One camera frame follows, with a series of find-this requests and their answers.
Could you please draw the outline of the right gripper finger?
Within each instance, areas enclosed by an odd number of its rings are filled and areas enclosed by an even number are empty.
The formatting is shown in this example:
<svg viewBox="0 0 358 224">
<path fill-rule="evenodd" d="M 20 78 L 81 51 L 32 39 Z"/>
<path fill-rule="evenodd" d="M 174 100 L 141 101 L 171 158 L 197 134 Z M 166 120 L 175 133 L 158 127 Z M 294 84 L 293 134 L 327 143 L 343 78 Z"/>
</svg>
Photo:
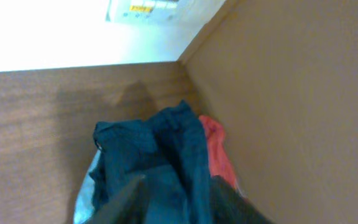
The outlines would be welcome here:
<svg viewBox="0 0 358 224">
<path fill-rule="evenodd" d="M 86 224 L 142 224 L 147 214 L 147 180 L 144 175 L 133 178 Z"/>
</svg>

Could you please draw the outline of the navy blue shorts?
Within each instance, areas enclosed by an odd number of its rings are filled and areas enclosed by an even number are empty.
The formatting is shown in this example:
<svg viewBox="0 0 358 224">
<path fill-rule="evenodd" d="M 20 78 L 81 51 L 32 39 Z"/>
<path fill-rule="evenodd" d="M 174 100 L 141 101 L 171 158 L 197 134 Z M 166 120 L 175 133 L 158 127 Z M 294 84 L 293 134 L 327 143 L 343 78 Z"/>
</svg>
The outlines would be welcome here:
<svg viewBox="0 0 358 224">
<path fill-rule="evenodd" d="M 230 187 L 211 186 L 204 129 L 185 102 L 146 121 L 99 122 L 93 138 L 101 151 L 91 173 L 95 213 L 133 178 L 144 175 L 144 223 L 267 222 Z"/>
</svg>

